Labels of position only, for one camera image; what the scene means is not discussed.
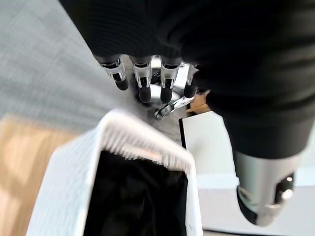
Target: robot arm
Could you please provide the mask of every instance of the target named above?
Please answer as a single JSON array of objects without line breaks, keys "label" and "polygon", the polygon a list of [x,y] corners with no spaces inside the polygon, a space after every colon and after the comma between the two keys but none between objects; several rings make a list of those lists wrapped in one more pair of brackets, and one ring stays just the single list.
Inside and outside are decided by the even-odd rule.
[{"label": "robot arm", "polygon": [[[149,63],[136,59],[161,55],[165,102],[177,73],[176,60],[198,65],[187,89],[210,89],[207,103],[224,119],[240,181],[241,212],[253,224],[272,222],[292,195],[298,154],[314,122],[312,1],[60,2],[94,57],[105,70],[111,70],[110,75],[123,68],[112,68],[111,63],[119,64],[109,59],[130,55],[144,91],[149,86],[150,76],[145,73]],[[124,76],[119,75],[112,78],[126,89]]]}]

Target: black fabric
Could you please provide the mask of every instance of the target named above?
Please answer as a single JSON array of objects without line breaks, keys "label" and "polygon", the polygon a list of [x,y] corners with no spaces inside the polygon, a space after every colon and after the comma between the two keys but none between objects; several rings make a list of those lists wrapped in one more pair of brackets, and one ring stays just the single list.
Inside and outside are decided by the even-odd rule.
[{"label": "black fabric", "polygon": [[199,64],[193,83],[211,90],[207,103],[235,150],[284,158],[306,146],[315,116],[314,1],[60,2],[95,55]]},{"label": "black fabric", "polygon": [[186,236],[187,184],[184,172],[102,151],[84,236]]}]

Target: wooden floor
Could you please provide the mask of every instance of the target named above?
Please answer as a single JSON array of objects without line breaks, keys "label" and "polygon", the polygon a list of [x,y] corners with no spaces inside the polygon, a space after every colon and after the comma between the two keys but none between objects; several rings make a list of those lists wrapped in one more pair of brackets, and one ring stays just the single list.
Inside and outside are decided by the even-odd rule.
[{"label": "wooden floor", "polygon": [[49,158],[76,134],[15,118],[0,122],[0,236],[24,236]]}]

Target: black fingertip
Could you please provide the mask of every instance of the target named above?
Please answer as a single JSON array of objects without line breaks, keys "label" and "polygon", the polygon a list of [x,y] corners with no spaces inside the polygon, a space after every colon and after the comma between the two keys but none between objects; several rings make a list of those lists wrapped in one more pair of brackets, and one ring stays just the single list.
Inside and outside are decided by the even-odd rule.
[{"label": "black fingertip", "polygon": [[163,103],[169,103],[172,99],[173,89],[161,88],[161,101]]},{"label": "black fingertip", "polygon": [[122,91],[125,91],[128,89],[129,83],[128,80],[125,79],[123,81],[115,81],[117,88],[119,88]]},{"label": "black fingertip", "polygon": [[151,89],[150,87],[139,88],[139,98],[141,102],[147,103],[151,100]]},{"label": "black fingertip", "polygon": [[197,92],[197,86],[188,85],[186,82],[185,89],[184,89],[184,96],[186,98],[192,98],[195,96],[196,92]]}]

